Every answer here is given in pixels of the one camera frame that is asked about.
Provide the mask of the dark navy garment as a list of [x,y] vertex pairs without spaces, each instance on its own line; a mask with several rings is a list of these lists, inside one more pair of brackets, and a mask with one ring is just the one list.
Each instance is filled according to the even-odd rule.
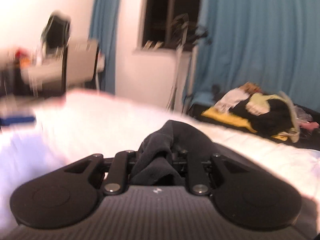
[[[234,173],[256,171],[252,162],[232,150],[212,142],[195,127],[174,120],[167,121],[162,128],[148,135],[137,152],[138,158],[130,173],[131,185],[143,186],[184,186],[192,183],[209,187],[209,180],[203,162],[210,161],[214,153],[230,153],[233,159],[228,165]],[[187,163],[188,180],[174,168],[174,154],[191,157]]]

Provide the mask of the pile of mixed clothes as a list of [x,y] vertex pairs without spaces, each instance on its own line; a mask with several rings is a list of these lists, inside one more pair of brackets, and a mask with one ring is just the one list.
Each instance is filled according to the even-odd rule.
[[201,115],[224,124],[244,127],[252,133],[296,143],[300,139],[301,129],[312,132],[319,128],[319,121],[314,120],[302,107],[294,105],[284,93],[266,94],[252,82],[220,93],[220,88],[213,86],[215,104]]

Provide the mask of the garment steamer stand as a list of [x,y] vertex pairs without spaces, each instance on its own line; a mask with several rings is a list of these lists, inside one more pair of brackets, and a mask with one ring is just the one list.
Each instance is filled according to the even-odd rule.
[[192,86],[194,54],[197,52],[199,40],[208,37],[207,28],[201,25],[191,26],[187,13],[176,16],[171,23],[171,39],[169,45],[175,50],[175,65],[172,87],[166,105],[167,111],[184,112],[185,101]]

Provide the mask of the white bed sheet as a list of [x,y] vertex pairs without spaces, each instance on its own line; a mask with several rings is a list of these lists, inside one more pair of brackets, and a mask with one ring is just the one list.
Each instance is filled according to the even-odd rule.
[[196,121],[180,113],[117,98],[106,93],[76,89],[61,98],[29,102],[9,98],[1,109],[22,106],[36,116],[33,124],[1,131],[1,237],[16,227],[9,198],[24,182],[101,153],[137,150],[142,141],[166,121],[196,127],[211,141],[230,148],[291,183],[304,197],[298,224],[319,233],[319,153],[306,147],[278,144],[256,135]]

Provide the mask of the teal curtain left of window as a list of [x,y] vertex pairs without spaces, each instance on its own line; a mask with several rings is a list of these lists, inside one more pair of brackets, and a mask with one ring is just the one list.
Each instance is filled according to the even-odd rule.
[[115,94],[116,37],[120,0],[94,0],[89,37],[99,42],[105,56],[104,70],[99,74],[100,89]]

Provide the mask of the teal curtain of window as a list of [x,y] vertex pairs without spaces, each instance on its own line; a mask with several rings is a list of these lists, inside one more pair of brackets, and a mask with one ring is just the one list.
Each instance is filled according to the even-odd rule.
[[104,70],[99,74],[100,89],[115,94],[116,37],[120,0],[94,0],[89,37],[99,42],[105,56]]
[[319,111],[319,0],[202,0],[193,92],[248,81]]

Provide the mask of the dark window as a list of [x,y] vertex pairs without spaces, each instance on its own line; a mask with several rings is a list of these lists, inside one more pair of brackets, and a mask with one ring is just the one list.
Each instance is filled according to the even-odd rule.
[[176,49],[182,24],[188,19],[188,37],[195,35],[201,0],[146,0],[142,47]]

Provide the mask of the teal curtain right of window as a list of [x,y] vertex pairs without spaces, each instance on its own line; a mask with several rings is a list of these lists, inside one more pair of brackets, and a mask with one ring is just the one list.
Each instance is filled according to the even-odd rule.
[[319,0],[202,0],[193,92],[248,81],[319,111]]

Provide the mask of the clutter on dresser top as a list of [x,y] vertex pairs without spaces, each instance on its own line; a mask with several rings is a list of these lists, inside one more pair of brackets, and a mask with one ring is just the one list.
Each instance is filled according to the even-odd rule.
[[35,49],[11,46],[1,48],[1,69],[9,67],[29,68],[36,66]]

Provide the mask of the beige chair with black frame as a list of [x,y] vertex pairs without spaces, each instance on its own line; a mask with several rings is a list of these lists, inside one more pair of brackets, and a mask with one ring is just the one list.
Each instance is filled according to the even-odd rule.
[[61,90],[73,85],[95,81],[99,56],[96,39],[70,39],[63,50]]

